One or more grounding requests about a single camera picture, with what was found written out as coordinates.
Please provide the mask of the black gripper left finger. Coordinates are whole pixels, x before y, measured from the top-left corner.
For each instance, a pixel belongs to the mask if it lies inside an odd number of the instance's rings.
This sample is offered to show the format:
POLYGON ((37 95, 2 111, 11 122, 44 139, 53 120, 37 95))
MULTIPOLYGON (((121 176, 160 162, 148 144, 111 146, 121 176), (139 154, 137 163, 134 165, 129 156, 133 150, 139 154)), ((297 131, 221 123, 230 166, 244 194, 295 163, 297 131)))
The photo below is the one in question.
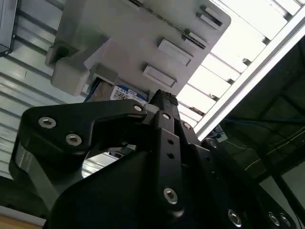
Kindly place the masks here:
POLYGON ((21 117, 10 172, 30 186, 51 213, 74 184, 137 152, 181 152, 174 95, 33 107, 21 117))

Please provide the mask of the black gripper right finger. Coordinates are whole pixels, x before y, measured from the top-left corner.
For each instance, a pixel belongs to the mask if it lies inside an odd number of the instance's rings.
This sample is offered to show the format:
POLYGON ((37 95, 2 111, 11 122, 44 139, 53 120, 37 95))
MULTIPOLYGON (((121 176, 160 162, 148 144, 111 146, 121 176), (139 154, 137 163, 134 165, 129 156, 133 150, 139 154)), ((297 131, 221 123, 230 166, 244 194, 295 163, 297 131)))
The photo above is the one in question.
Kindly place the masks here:
POLYGON ((172 101, 180 138, 185 199, 194 229, 294 229, 292 217, 212 138, 199 141, 180 119, 172 101))

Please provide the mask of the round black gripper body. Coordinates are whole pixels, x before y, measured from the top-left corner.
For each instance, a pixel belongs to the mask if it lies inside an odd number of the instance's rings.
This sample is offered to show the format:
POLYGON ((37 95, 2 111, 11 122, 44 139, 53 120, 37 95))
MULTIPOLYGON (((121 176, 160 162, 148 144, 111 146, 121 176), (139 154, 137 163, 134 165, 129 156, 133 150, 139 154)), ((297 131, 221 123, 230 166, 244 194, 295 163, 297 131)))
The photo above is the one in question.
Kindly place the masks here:
POLYGON ((223 229, 225 208, 192 150, 137 152, 74 184, 47 229, 223 229))

